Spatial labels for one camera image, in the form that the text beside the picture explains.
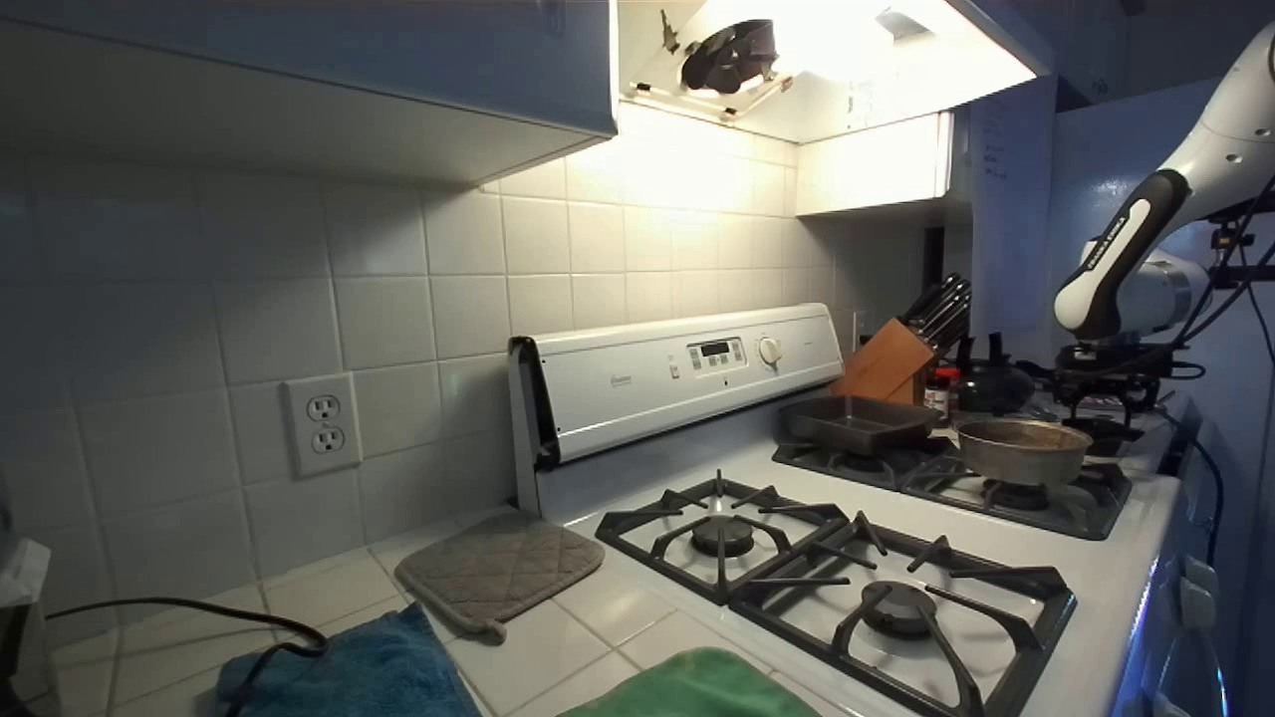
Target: stove knob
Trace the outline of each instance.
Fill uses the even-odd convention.
[[[761,336],[761,339],[755,339],[755,358],[761,358],[769,370],[780,370],[780,358],[784,358],[780,339]]]

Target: pot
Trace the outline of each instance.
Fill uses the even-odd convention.
[[[1093,448],[1087,433],[1038,419],[969,419],[957,440],[969,472],[1014,488],[1073,484]]]

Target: knife block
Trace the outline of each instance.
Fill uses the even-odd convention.
[[[876,399],[921,407],[936,354],[896,318],[887,318],[842,370],[842,399]]]

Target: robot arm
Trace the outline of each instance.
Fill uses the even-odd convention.
[[[1187,140],[1119,205],[1101,242],[1055,290],[1055,318],[1082,342],[1124,330],[1114,290],[1182,225],[1255,205],[1275,180],[1275,26],[1211,91]]]

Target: green towel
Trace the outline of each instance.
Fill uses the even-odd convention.
[[[723,651],[689,651],[616,691],[568,711],[568,717],[811,717],[784,687]]]

